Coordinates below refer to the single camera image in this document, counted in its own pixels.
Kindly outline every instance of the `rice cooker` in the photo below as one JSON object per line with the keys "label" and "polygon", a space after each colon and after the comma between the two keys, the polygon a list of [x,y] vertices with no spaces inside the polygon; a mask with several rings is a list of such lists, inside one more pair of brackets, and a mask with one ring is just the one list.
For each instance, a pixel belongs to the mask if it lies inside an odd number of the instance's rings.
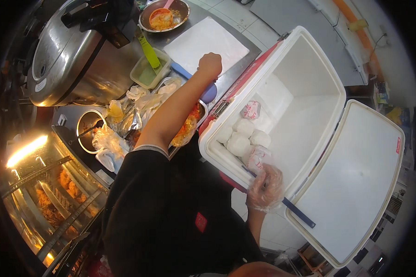
{"label": "rice cooker", "polygon": [[46,23],[28,72],[36,106],[102,106],[133,84],[133,0],[70,0]]}

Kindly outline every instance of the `power cord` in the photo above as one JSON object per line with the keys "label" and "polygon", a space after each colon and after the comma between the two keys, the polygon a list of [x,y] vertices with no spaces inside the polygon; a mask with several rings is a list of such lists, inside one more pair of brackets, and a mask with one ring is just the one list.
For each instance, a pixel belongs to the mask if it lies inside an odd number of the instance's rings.
{"label": "power cord", "polygon": [[371,52],[371,54],[370,54],[370,60],[371,60],[371,56],[373,56],[373,54],[374,54],[374,51],[376,50],[376,47],[377,47],[377,44],[378,44],[378,42],[381,40],[381,38],[383,38],[384,36],[387,36],[387,34],[386,33],[384,33],[377,41],[376,41],[376,44],[374,45],[374,49],[373,49],[373,52]]}

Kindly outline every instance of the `food display case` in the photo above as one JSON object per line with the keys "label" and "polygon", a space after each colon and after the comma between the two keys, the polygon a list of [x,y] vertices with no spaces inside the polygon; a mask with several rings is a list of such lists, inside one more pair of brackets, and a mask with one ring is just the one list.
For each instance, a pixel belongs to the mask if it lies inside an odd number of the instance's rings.
{"label": "food display case", "polygon": [[49,269],[94,223],[108,190],[74,157],[55,128],[12,147],[8,183],[0,193],[18,232]]}

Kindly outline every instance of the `metal bowl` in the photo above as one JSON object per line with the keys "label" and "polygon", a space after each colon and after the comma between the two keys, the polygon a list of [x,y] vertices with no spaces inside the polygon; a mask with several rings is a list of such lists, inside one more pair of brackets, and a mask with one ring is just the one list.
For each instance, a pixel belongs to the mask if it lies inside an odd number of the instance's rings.
{"label": "metal bowl", "polygon": [[[84,131],[94,126],[100,119],[102,119],[103,123],[106,124],[106,121],[103,118],[102,114],[100,114],[100,112],[94,109],[86,111],[78,120],[76,136],[80,135]],[[97,154],[97,150],[94,148],[92,144],[93,137],[94,133],[93,131],[90,131],[89,133],[85,134],[84,136],[78,139],[80,146],[89,154]]]}
{"label": "metal bowl", "polygon": [[166,30],[153,30],[150,25],[150,15],[158,8],[163,8],[166,4],[167,0],[158,0],[156,2],[153,2],[145,7],[145,9],[140,14],[139,18],[139,25],[140,27],[148,32],[152,33],[161,33],[166,32],[169,30],[176,29],[178,26],[182,25],[189,17],[189,6],[187,3],[180,1],[180,0],[174,0],[174,2],[169,7],[172,10],[179,11],[180,17],[173,16],[174,23],[178,23],[176,26],[166,29]]}

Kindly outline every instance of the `person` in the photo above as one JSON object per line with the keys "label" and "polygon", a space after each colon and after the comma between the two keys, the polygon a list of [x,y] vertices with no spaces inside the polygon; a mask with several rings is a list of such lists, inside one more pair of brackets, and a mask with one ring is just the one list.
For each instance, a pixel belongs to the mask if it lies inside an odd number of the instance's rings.
{"label": "person", "polygon": [[204,186],[197,177],[183,180],[170,165],[170,142],[221,71],[221,56],[205,54],[197,72],[156,111],[126,155],[102,220],[114,276],[291,276],[266,263],[259,249],[265,207],[281,189],[278,169],[265,165],[255,179],[244,222],[231,208],[231,194],[223,201],[223,194],[210,188],[216,181]]}

